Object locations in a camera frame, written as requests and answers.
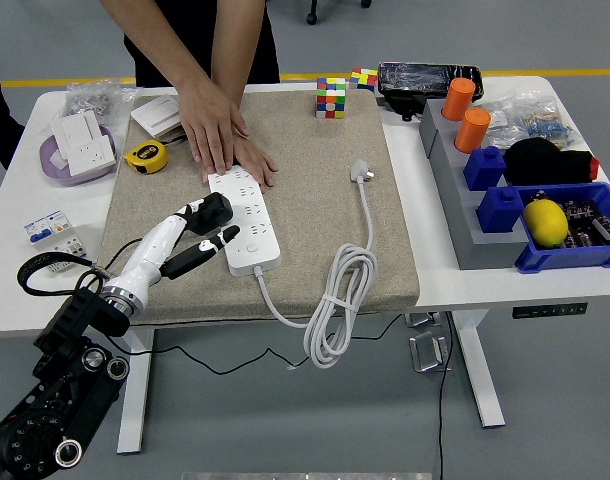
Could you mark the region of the person's right hand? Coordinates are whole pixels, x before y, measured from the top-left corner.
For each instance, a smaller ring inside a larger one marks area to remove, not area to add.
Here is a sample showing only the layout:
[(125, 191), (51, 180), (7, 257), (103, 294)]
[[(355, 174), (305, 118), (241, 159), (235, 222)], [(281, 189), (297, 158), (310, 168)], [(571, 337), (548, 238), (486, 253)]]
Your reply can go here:
[(223, 174), (233, 164), (234, 137), (248, 134), (238, 107), (205, 76), (190, 78), (176, 87), (181, 124), (191, 152), (208, 174)]

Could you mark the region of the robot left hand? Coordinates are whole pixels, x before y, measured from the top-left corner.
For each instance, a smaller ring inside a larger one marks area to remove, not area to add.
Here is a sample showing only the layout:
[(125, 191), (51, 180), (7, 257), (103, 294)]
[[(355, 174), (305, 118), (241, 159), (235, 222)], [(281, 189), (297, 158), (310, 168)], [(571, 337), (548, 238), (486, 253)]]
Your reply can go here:
[[(149, 288), (163, 277), (176, 279), (217, 255), (240, 228), (227, 224), (233, 218), (229, 200), (220, 193), (191, 202), (168, 216), (141, 240), (120, 275), (101, 290), (101, 297), (127, 316), (136, 316), (148, 303)], [(171, 253), (187, 230), (214, 236), (200, 241), (176, 256)]]

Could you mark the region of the person's left hand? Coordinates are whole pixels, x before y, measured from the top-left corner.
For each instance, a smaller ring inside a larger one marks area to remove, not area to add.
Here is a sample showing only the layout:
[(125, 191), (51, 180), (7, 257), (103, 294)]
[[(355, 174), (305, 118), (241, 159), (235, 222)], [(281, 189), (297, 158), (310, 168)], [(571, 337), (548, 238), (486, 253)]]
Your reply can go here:
[(219, 167), (214, 161), (206, 161), (200, 155), (195, 157), (195, 161), (201, 166), (204, 183), (208, 181), (209, 175), (224, 174), (234, 165), (240, 165), (257, 182), (262, 192), (274, 185), (272, 174), (278, 171), (270, 155), (240, 133), (233, 136), (233, 159), (229, 163)]

